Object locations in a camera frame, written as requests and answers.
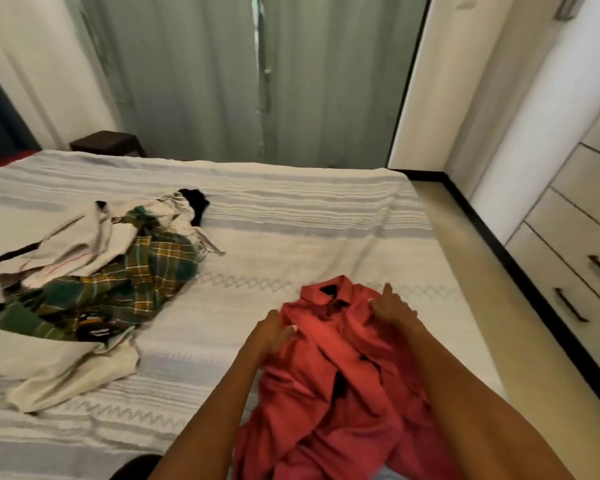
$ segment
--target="striped bedspread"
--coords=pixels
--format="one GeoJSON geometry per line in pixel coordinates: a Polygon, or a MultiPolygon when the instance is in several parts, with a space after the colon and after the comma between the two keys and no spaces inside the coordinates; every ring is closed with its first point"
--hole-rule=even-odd
{"type": "MultiPolygon", "coordinates": [[[[137,333],[136,375],[37,415],[0,403],[0,479],[105,479],[139,452],[163,452],[257,320],[295,301],[300,286],[339,274],[378,290],[391,282],[433,334],[504,395],[422,202],[405,176],[387,169],[40,152],[0,168],[0,254],[39,240],[85,201],[180,188],[205,193],[211,205],[202,226],[226,255],[209,255],[137,333]]],[[[243,419],[256,402],[253,393],[243,419]]]]}

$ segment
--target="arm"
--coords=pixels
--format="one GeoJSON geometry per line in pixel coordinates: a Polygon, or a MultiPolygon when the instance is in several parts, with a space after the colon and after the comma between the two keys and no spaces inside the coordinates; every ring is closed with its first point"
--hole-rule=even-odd
{"type": "Polygon", "coordinates": [[[295,330],[295,326],[280,329],[275,310],[258,322],[229,370],[167,450],[149,480],[226,478],[256,372],[264,358],[279,352],[295,330]]]}
{"type": "Polygon", "coordinates": [[[463,478],[573,480],[535,428],[444,348],[391,285],[370,306],[376,318],[393,324],[409,344],[463,478]]]}

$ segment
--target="dark wooden stool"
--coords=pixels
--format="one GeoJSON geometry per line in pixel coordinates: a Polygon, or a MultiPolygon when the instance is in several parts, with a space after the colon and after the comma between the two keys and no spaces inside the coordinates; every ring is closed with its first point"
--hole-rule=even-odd
{"type": "Polygon", "coordinates": [[[97,133],[72,141],[69,143],[69,146],[74,152],[148,158],[136,135],[116,131],[98,131],[97,133]]]}

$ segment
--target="floor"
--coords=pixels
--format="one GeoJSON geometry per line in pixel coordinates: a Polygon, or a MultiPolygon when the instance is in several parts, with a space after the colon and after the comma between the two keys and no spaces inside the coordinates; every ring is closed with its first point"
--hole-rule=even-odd
{"type": "Polygon", "coordinates": [[[597,396],[444,186],[413,184],[512,405],[544,436],[576,480],[600,480],[597,396]]]}

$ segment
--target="green plaid shirt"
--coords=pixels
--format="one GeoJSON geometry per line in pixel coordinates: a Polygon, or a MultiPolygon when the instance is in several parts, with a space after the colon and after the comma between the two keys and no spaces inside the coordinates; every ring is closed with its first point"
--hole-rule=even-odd
{"type": "Polygon", "coordinates": [[[44,339],[99,341],[90,337],[102,333],[106,338],[151,321],[193,278],[204,252],[161,227],[143,207],[120,222],[138,229],[126,254],[91,276],[62,276],[16,295],[0,314],[0,329],[44,339]]]}

